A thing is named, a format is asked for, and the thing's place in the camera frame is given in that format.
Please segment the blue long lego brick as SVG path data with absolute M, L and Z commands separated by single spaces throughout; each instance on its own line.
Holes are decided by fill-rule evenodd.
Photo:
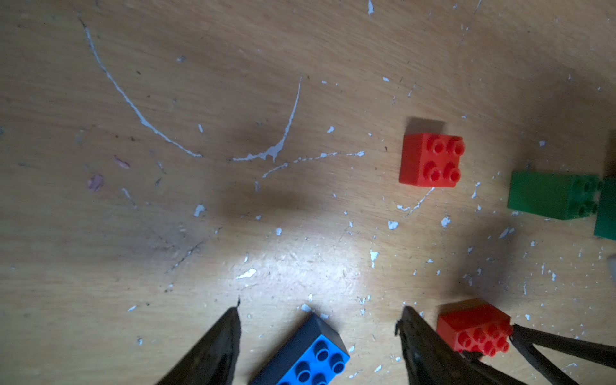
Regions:
M 349 360 L 339 333 L 313 314 L 252 378 L 250 385 L 328 385 L 345 371 Z

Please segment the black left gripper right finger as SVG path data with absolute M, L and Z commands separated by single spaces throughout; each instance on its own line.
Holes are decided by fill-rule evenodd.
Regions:
M 455 353 L 412 307 L 396 323 L 410 384 L 480 384 L 481 375 Z

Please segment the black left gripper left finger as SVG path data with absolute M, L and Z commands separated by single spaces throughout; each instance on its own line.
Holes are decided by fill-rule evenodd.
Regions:
M 229 308 L 159 385 L 231 384 L 240 354 L 241 321 Z

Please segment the teal green long lego brick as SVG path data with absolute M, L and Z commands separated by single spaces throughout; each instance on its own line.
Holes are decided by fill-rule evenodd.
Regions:
M 598 203 L 595 223 L 596 237 L 616 240 L 616 179 L 608 176 L 603 181 L 603 189 Z

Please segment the red long lego brick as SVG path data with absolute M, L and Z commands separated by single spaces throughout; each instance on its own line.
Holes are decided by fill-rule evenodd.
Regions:
M 485 304 L 440 315 L 436 333 L 456 352 L 494 357 L 509 350 L 513 327 L 508 314 Z

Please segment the small red square lego brick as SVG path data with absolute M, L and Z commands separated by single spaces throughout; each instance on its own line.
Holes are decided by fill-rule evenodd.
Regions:
M 404 136 L 399 182 L 417 187 L 455 188 L 465 153 L 461 136 L 431 133 Z

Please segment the dark green square lego brick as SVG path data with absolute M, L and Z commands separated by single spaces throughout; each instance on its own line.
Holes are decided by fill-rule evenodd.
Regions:
M 561 221 L 586 218 L 598 212 L 603 186 L 597 174 L 514 171 L 507 207 Z

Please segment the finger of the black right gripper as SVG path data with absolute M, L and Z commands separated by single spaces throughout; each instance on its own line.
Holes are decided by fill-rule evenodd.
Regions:
M 484 358 L 484 355 L 479 351 L 464 351 L 460 353 L 468 364 L 473 368 L 475 372 L 480 373 L 484 378 L 490 380 L 493 384 L 499 385 L 526 385 L 520 380 L 516 380 L 515 378 L 506 375 L 503 372 L 491 367 L 487 364 L 483 364 L 481 359 Z
M 513 346 L 515 346 L 522 357 L 551 384 L 578 385 L 578 383 L 566 375 L 563 370 L 540 353 L 535 346 L 541 346 L 552 351 L 557 351 L 615 369 L 614 346 L 567 338 L 517 324 L 514 324 L 512 328 L 513 331 L 509 340 Z

